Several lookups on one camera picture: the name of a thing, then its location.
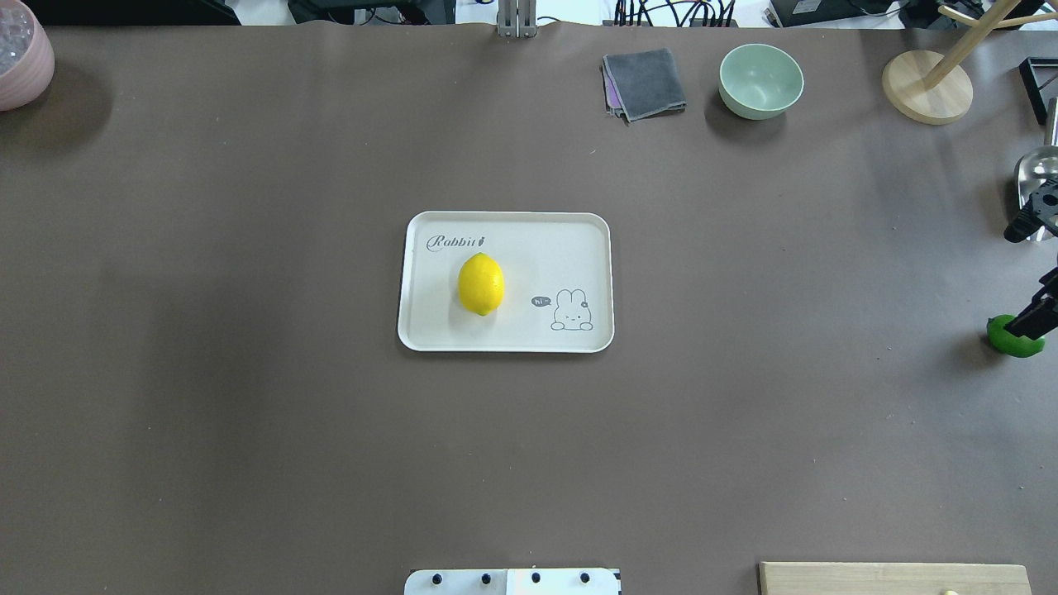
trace tray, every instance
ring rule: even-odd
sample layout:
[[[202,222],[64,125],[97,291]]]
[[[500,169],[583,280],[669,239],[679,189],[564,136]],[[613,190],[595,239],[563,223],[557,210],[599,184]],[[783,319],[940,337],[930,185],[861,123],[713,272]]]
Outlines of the tray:
[[[504,270],[487,317],[458,300],[459,269],[485,252]],[[591,213],[425,211],[407,226],[397,335],[417,351],[587,354],[614,339],[609,227]]]

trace wooden board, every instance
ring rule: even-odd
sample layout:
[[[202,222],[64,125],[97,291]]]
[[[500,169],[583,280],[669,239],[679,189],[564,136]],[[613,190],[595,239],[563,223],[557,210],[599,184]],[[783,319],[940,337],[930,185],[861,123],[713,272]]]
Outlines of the wooden board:
[[[925,78],[944,56],[928,50],[904,52],[881,72],[881,88],[893,106],[915,122],[940,126],[966,115],[973,102],[973,85],[962,67],[926,87]]]
[[[1032,595],[1025,566],[761,562],[762,595]]]

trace green object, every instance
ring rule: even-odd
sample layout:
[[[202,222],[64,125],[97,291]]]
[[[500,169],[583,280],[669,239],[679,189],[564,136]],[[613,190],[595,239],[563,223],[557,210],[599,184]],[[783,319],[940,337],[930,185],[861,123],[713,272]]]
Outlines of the green object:
[[[740,46],[720,61],[720,98],[748,120],[786,111],[804,91],[804,74],[789,54],[764,43]]]
[[[1027,337],[1015,337],[1009,330],[1003,328],[1011,320],[1014,314],[1000,314],[993,319],[988,319],[988,341],[998,350],[1016,358],[1027,358],[1043,350],[1046,339],[1029,339]]]

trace folded towel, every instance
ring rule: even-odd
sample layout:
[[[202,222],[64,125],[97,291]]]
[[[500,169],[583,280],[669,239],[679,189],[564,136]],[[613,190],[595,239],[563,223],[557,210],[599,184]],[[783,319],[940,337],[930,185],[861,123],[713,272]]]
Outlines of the folded towel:
[[[607,54],[602,57],[602,65],[606,103],[612,113],[635,122],[687,107],[676,60],[668,48],[637,54]],[[619,106],[612,104],[613,98]]]

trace pink pot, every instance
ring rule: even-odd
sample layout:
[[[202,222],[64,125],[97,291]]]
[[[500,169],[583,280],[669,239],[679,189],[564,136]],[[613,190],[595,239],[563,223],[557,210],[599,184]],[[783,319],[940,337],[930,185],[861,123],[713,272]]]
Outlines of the pink pot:
[[[0,0],[0,8],[22,8],[30,15],[33,38],[22,58],[0,74],[0,111],[22,107],[40,96],[55,73],[55,54],[37,17],[18,0]]]

